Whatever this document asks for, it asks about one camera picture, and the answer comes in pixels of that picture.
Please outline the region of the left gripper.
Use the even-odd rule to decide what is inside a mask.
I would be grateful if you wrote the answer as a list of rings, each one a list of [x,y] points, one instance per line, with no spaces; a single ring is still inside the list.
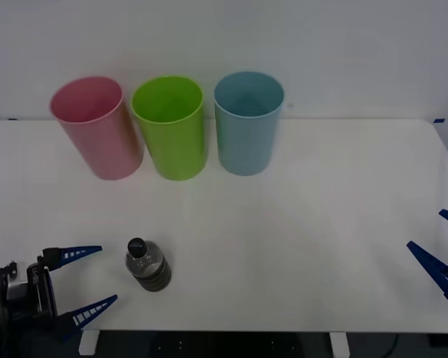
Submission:
[[[113,304],[118,299],[118,295],[112,295],[94,304],[57,316],[55,294],[49,271],[62,268],[101,250],[100,245],[45,248],[40,262],[27,268],[29,315],[34,325],[54,325],[53,337],[60,342],[81,332]]]

